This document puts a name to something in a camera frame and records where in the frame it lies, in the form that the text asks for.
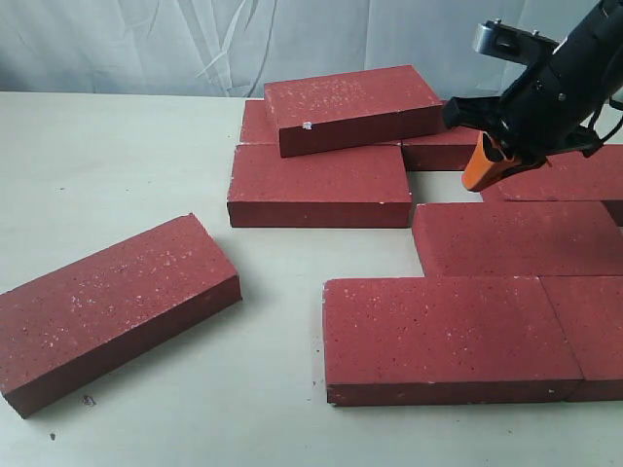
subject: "white curtain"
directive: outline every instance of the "white curtain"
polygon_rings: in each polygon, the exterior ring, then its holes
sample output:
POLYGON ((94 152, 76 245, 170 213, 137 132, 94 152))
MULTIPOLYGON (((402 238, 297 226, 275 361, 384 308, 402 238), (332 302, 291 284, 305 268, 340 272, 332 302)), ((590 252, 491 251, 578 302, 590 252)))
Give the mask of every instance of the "white curtain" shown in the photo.
POLYGON ((0 89, 262 96, 264 83, 411 63, 443 98, 521 71, 479 22, 561 41, 597 0, 0 0, 0 89))

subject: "small debris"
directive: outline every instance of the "small debris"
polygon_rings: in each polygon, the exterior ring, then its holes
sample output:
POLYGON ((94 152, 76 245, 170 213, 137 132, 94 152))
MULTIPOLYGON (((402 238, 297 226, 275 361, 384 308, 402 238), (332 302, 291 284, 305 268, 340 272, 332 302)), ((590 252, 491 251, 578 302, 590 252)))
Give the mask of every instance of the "small debris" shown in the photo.
POLYGON ((93 407, 96 406, 97 403, 95 402, 94 398, 87 395, 87 396, 83 396, 82 398, 82 403, 87 406, 87 407, 93 407))

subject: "brick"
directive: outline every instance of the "brick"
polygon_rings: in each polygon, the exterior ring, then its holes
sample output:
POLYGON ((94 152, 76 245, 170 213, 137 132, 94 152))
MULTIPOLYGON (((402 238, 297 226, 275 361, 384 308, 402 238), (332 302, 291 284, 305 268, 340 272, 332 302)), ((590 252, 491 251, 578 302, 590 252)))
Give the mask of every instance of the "brick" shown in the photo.
POLYGON ((276 144, 277 138, 271 121, 266 114, 264 100, 247 100, 244 103, 242 128, 240 129, 241 144, 276 144))
POLYGON ((623 235, 596 201, 416 207, 425 275, 619 275, 623 235))
POLYGON ((478 131, 458 127, 402 142, 402 157, 409 171, 464 170, 476 149, 478 131))
POLYGON ((442 128, 439 97, 410 65, 268 83, 264 92, 283 157, 424 136, 442 128))
POLYGON ((623 400, 623 277, 546 277, 584 380, 570 401, 623 400))
POLYGON ((543 166, 510 177, 482 193, 484 201, 601 201, 623 225, 623 145, 606 145, 590 159, 580 153, 550 158, 543 166))
POLYGON ((195 216, 0 296, 0 388, 27 418, 241 300, 238 273, 195 216))
POLYGON ((408 228, 411 195, 400 148, 279 156, 238 146, 228 193, 233 227, 408 228))
POLYGON ((554 402, 582 378, 536 277, 338 279, 323 295, 338 406, 554 402))

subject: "robotic arm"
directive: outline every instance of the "robotic arm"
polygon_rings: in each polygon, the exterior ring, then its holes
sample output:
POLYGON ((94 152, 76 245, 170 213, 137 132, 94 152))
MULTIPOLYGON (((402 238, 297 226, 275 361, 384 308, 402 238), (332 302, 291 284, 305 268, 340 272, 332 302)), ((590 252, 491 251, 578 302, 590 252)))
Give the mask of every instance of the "robotic arm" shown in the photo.
POLYGON ((444 106, 446 128, 481 131, 462 177, 467 190, 540 168, 548 156, 590 158, 623 126, 622 118, 603 138, 594 129, 606 101, 623 111, 613 98, 623 88, 623 0, 601 0, 561 44, 496 20, 480 25, 474 49, 527 68, 501 96, 453 97, 444 106))

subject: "white table surface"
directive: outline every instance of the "white table surface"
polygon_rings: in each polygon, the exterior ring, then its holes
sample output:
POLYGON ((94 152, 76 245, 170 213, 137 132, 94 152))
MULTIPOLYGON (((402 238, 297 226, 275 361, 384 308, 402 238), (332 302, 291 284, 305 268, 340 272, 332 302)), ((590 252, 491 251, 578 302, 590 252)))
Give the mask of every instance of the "white table surface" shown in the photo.
MULTIPOLYGON (((231 229, 242 109, 233 98, 0 94, 0 293, 194 212, 245 298, 26 421, 0 399, 1 466, 623 465, 619 403, 327 405, 322 283, 421 266, 409 230, 231 229)), ((479 201, 459 178, 420 174, 414 193, 479 201)))

